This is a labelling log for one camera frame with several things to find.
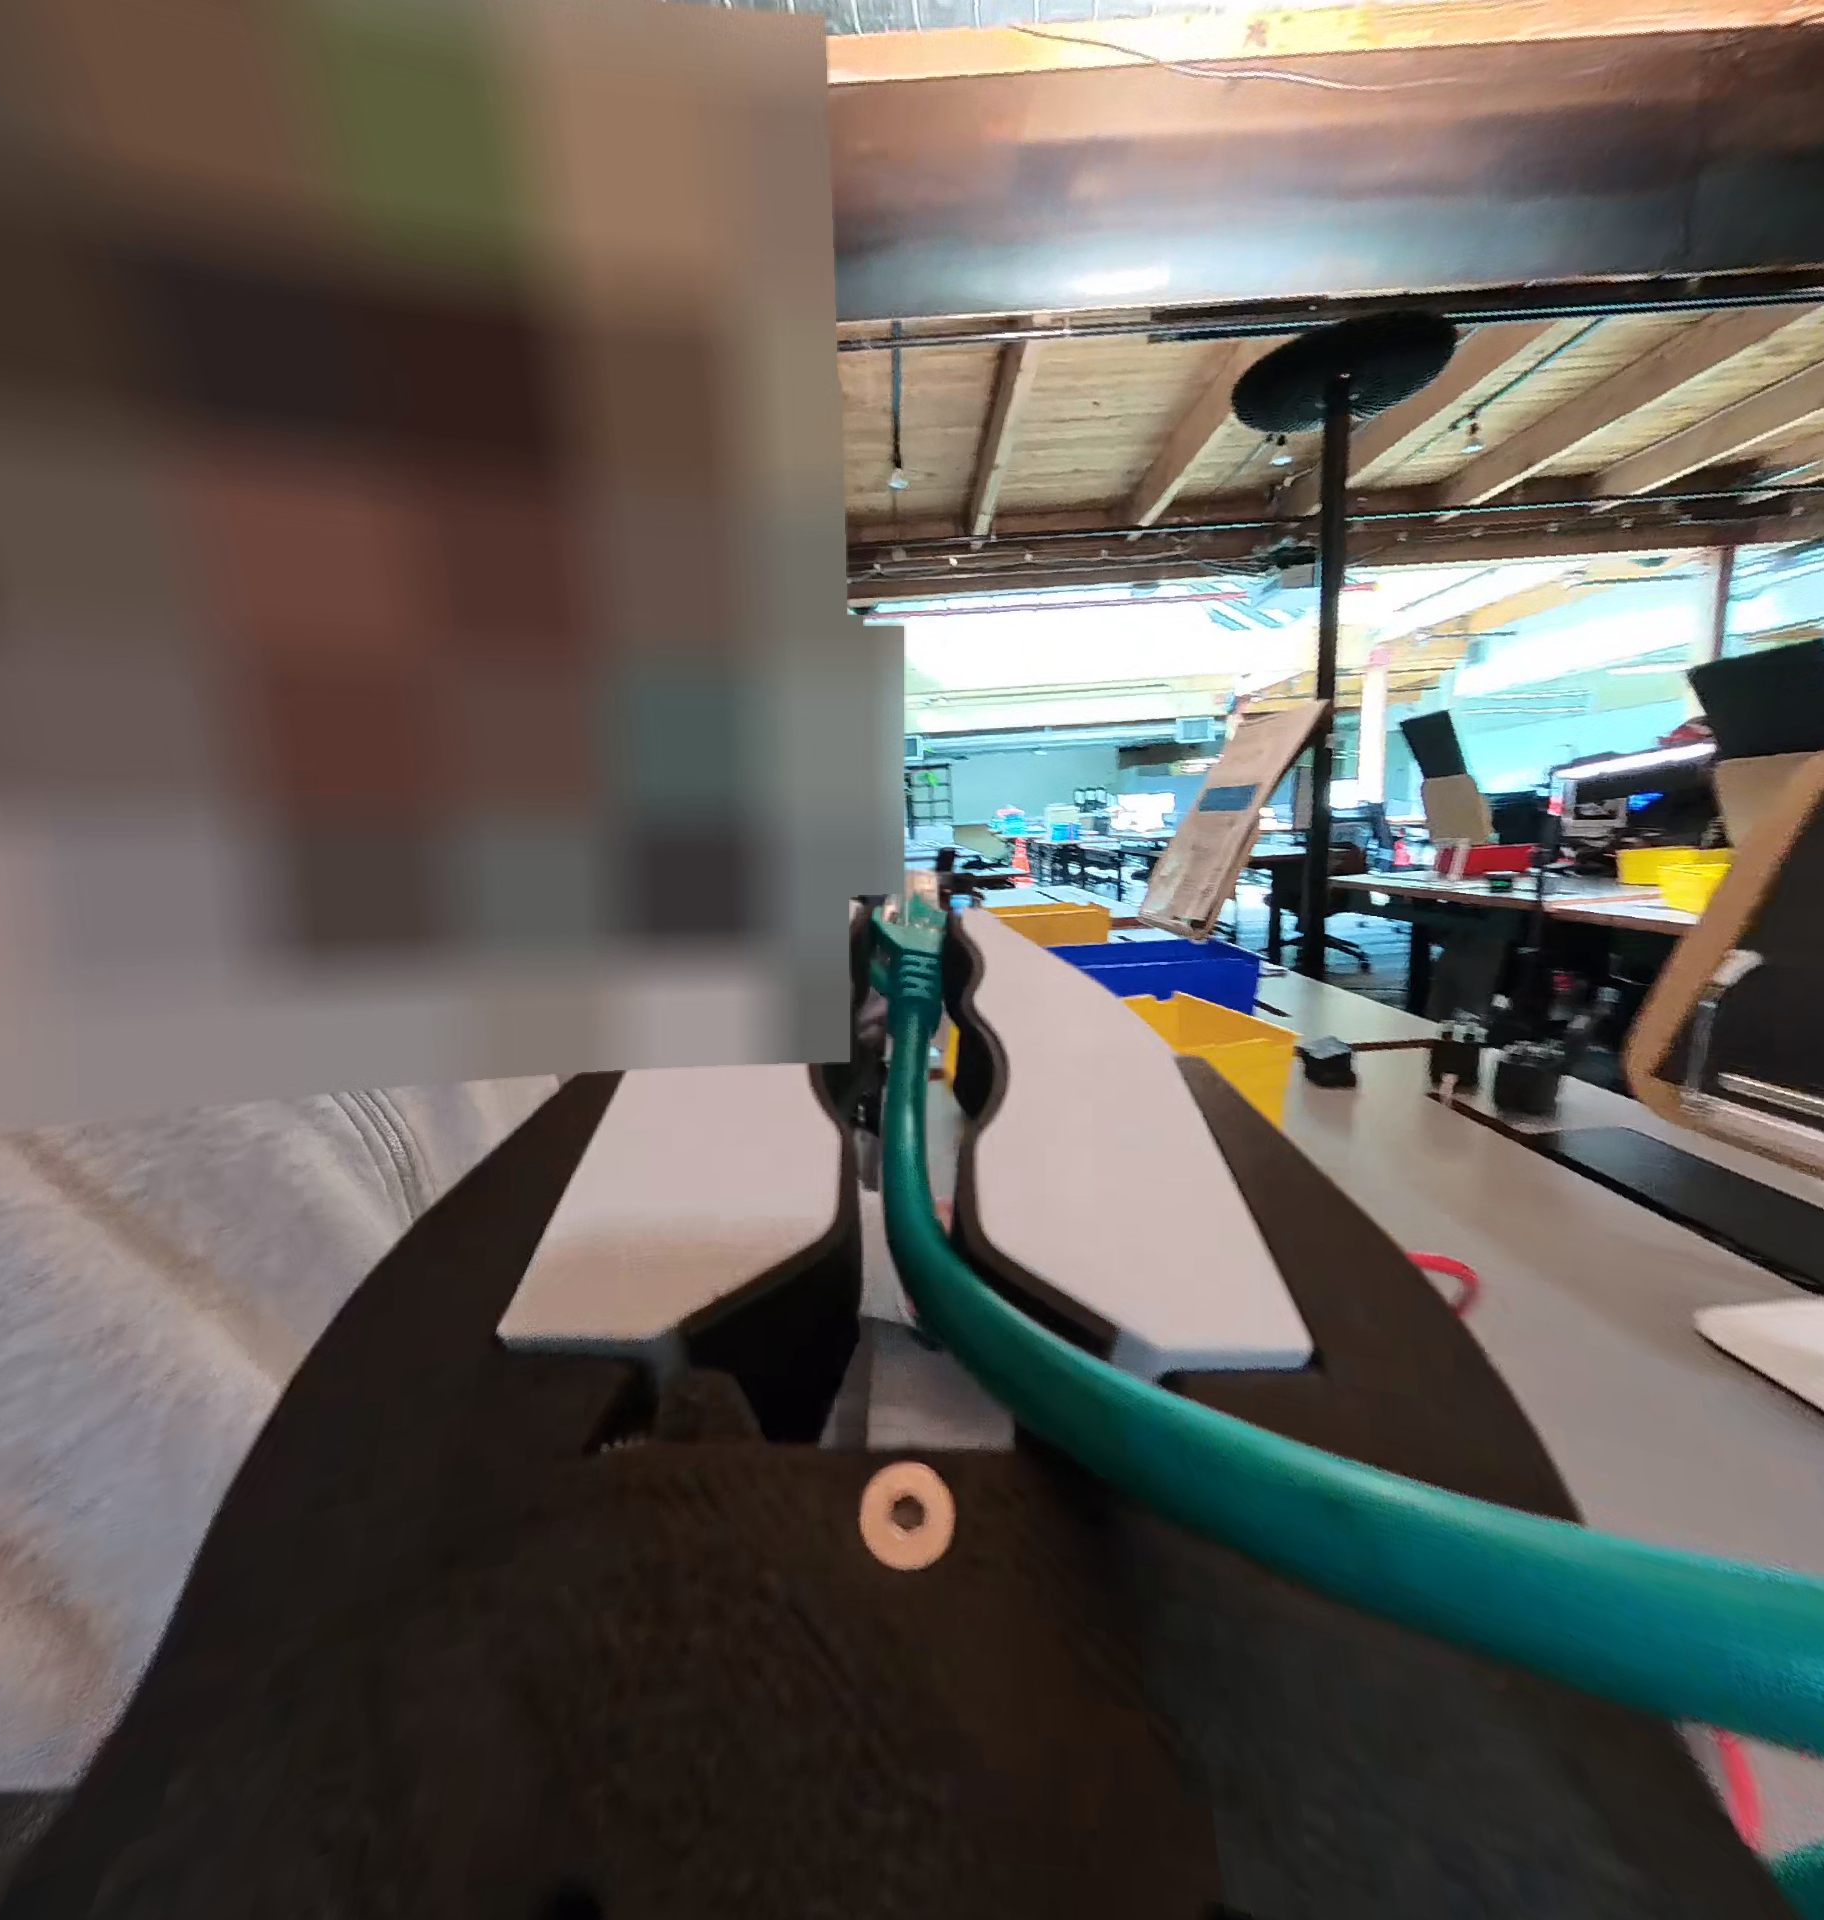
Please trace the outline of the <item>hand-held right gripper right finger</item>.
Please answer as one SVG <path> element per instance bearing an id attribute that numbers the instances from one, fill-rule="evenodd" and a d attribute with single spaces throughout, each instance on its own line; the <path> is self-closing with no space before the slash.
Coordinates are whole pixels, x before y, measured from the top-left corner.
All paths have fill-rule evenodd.
<path id="1" fill-rule="evenodd" d="M 954 1237 L 1122 1372 L 1296 1372 L 1311 1333 L 1186 1087 L 1124 1001 L 992 913 L 946 936 Z"/>

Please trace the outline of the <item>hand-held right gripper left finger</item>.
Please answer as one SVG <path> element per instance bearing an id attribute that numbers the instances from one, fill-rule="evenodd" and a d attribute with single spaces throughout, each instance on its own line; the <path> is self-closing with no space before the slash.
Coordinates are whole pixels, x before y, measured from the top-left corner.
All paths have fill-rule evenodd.
<path id="1" fill-rule="evenodd" d="M 620 1077 L 496 1324 L 509 1350 L 686 1361 L 826 1284 L 857 1298 L 847 1136 L 805 1065 Z"/>

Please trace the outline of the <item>blue plastic bin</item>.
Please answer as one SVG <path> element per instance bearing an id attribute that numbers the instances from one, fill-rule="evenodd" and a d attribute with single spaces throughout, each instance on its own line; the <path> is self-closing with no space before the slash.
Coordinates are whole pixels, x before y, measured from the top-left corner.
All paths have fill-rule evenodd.
<path id="1" fill-rule="evenodd" d="M 1197 999 L 1234 1014 L 1252 1014 L 1260 988 L 1260 954 L 1223 941 L 1179 936 L 1063 943 L 1049 954 L 1094 979 L 1117 999 Z"/>

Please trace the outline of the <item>cardboard sheet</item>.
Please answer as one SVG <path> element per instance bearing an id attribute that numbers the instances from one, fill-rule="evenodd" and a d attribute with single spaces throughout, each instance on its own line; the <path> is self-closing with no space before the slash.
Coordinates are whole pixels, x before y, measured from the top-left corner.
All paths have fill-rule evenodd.
<path id="1" fill-rule="evenodd" d="M 1189 941 L 1213 934 L 1260 837 L 1265 803 L 1328 716 L 1330 701 L 1314 699 L 1229 717 L 1220 759 L 1150 869 L 1136 909 L 1139 925 Z"/>

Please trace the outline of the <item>grey zip hoodie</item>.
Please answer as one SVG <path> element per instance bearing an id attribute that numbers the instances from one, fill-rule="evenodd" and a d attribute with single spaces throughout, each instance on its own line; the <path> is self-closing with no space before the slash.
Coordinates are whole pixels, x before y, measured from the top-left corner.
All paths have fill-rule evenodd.
<path id="1" fill-rule="evenodd" d="M 80 1774 L 304 1354 L 557 1088 L 0 1132 L 0 1791 Z"/>

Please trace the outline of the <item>small yellow plastic bin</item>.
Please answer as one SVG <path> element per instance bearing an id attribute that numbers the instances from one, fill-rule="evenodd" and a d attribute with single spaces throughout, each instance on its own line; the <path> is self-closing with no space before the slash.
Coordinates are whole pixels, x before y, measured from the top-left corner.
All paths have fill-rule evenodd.
<path id="1" fill-rule="evenodd" d="M 1703 914 L 1732 861 L 1733 851 L 1728 846 L 1657 845 L 1619 848 L 1613 854 L 1619 882 L 1655 892 L 1662 909 L 1691 918 Z"/>

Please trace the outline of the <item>black pole with round top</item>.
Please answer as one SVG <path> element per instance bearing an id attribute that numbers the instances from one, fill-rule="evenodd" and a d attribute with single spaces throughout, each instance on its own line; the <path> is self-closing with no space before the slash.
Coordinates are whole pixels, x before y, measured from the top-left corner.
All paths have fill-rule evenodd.
<path id="1" fill-rule="evenodd" d="M 1310 824 L 1300 864 L 1296 970 L 1327 978 L 1330 892 L 1330 717 L 1334 713 L 1339 593 L 1348 563 L 1353 426 L 1428 387 L 1450 363 L 1454 325 L 1422 306 L 1394 306 L 1320 323 L 1244 366 L 1227 409 L 1246 431 L 1290 438 L 1318 431 L 1316 473 L 1316 667 L 1324 716 L 1311 734 Z"/>

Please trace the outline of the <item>black board book stand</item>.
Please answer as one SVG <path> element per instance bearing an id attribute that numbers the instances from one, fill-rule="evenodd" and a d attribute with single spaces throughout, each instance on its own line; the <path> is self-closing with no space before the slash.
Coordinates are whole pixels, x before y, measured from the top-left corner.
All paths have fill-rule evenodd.
<path id="1" fill-rule="evenodd" d="M 1673 1127 L 1824 1183 L 1824 752 L 1746 827 L 1644 999 L 1625 1071 Z"/>

